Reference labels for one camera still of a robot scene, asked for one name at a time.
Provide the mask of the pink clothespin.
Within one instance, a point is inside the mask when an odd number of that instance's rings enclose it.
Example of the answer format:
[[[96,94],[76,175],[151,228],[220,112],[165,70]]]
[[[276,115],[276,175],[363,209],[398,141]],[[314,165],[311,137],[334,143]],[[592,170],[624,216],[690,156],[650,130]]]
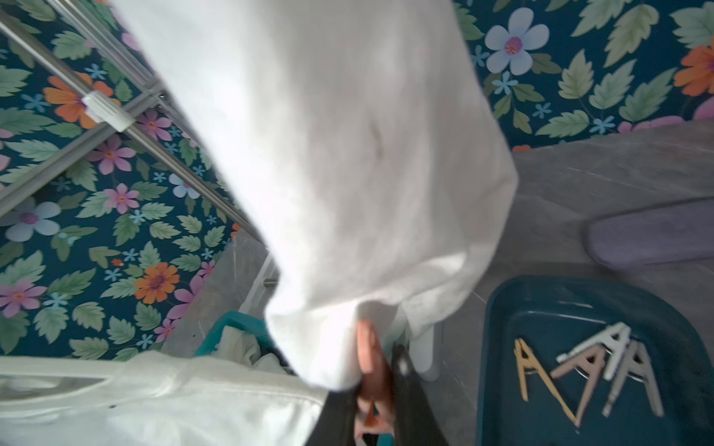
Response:
[[[356,326],[357,358],[362,381],[357,394],[354,439],[364,434],[393,434],[395,423],[392,369],[371,321]]]

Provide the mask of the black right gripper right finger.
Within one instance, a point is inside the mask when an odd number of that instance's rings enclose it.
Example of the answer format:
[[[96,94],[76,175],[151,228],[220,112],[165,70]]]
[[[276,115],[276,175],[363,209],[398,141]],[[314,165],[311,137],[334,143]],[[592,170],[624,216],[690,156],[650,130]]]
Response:
[[[394,445],[446,446],[431,410],[421,379],[404,345],[392,350],[392,390],[394,404]]]

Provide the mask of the plain white t-shirt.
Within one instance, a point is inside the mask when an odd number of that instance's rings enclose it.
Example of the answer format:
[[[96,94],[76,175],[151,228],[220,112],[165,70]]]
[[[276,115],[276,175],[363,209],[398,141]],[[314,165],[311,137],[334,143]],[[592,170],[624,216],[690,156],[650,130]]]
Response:
[[[327,394],[273,354],[126,362],[5,358],[5,445],[301,445]]]

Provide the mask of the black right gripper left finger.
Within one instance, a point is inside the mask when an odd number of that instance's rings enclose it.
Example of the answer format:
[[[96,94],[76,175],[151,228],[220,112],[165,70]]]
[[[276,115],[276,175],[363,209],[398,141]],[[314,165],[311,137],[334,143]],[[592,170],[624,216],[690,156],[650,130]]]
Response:
[[[355,417],[359,388],[329,391],[325,405],[305,446],[355,446]]]

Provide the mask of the white printed t-shirt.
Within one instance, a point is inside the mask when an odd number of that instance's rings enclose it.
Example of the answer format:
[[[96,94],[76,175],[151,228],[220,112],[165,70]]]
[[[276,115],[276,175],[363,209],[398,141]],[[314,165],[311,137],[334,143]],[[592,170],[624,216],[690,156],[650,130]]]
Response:
[[[414,334],[487,270],[517,189],[449,1],[116,1],[280,272],[265,319],[307,383],[355,326]]]

